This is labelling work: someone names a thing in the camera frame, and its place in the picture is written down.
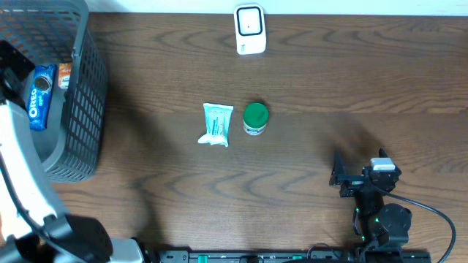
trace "white wall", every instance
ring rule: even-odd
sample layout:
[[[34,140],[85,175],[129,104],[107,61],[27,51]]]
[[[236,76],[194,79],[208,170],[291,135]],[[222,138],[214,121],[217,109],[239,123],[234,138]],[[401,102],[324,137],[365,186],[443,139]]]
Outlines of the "white wall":
[[[256,3],[267,14],[468,15],[468,0],[86,0],[92,12],[231,14]]]

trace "basket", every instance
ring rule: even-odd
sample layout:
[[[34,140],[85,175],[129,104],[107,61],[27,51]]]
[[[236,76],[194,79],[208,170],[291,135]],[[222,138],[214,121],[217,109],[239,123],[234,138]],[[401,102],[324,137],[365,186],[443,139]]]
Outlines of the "basket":
[[[68,90],[54,85],[46,130],[31,131],[53,182],[89,179],[97,166],[107,72],[87,22],[84,0],[0,0],[0,39],[36,65],[73,63]]]

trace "wood grain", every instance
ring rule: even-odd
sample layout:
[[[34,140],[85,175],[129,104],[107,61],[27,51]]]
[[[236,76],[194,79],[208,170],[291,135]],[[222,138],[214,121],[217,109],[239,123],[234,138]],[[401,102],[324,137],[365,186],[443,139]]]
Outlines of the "wood grain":
[[[267,51],[238,56],[232,15],[95,14],[110,75],[97,175],[55,185],[114,237],[192,249],[356,243],[352,199],[328,186],[330,155],[385,147],[395,193],[447,213],[449,262],[468,258],[468,18],[268,15]],[[242,112],[265,102],[265,133]],[[230,146],[198,145],[203,102],[231,104]],[[411,205],[406,248],[438,260],[439,217]]]

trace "wire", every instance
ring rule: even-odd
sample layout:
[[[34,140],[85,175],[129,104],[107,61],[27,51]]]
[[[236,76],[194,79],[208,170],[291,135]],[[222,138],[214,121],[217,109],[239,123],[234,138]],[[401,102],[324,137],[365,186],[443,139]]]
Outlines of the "wire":
[[[319,245],[324,245],[327,248],[329,248],[331,250],[331,253],[333,253],[333,255],[336,256],[336,259],[339,259],[338,254],[328,244],[325,244],[325,243],[317,243],[317,244],[313,245],[311,248],[309,248],[309,251],[307,251],[307,259],[311,258],[311,256],[312,256],[311,252]]]
[[[8,193],[10,194],[10,198],[13,201],[13,204],[15,205],[18,214],[20,214],[23,220],[29,225],[29,227],[31,227],[32,232],[57,251],[71,256],[76,261],[86,263],[86,261],[74,255],[67,249],[62,248],[58,243],[56,243],[50,237],[48,237],[48,234],[45,233],[45,231],[31,218],[31,216],[29,216],[29,211],[27,211],[27,209],[24,208],[24,206],[21,204],[21,201],[18,198],[18,195],[16,194],[15,188],[13,187],[13,183],[10,179],[10,175],[8,174],[7,168],[5,167],[5,163],[3,162],[3,156],[1,155],[1,153],[0,172],[3,175],[5,186],[7,187]]]
[[[455,230],[455,225],[453,224],[453,222],[451,221],[450,218],[448,218],[448,216],[446,216],[444,213],[438,211],[437,209],[435,208],[432,208],[428,205],[425,205],[425,204],[421,204],[419,202],[416,202],[414,200],[411,200],[411,199],[408,199],[408,198],[405,198],[405,197],[400,197],[396,194],[390,194],[384,190],[382,190],[381,188],[377,187],[376,185],[374,185],[372,183],[373,187],[378,191],[380,192],[381,194],[383,195],[386,195],[386,196],[389,196],[389,197],[393,197],[395,199],[398,199],[398,200],[401,200],[401,201],[405,201],[405,202],[408,202],[410,204],[413,204],[413,205],[417,205],[418,207],[422,207],[424,209],[427,209],[433,213],[436,213],[438,216],[442,217],[443,219],[445,219],[448,224],[450,225],[450,228],[452,229],[452,239],[450,240],[450,245],[448,246],[447,250],[445,251],[444,255],[442,256],[442,258],[438,261],[438,263],[442,263],[444,262],[447,258],[448,258],[448,255],[450,255],[450,252],[452,251],[452,248],[453,246],[455,245],[455,240],[456,240],[456,230]]]

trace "light blue packet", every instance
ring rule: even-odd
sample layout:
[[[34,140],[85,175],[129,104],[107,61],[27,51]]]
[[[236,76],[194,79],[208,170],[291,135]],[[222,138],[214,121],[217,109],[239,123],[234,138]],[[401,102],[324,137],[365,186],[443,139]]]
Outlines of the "light blue packet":
[[[233,114],[234,106],[204,103],[206,134],[198,139],[198,143],[210,143],[211,145],[228,146],[227,134],[229,122]]]

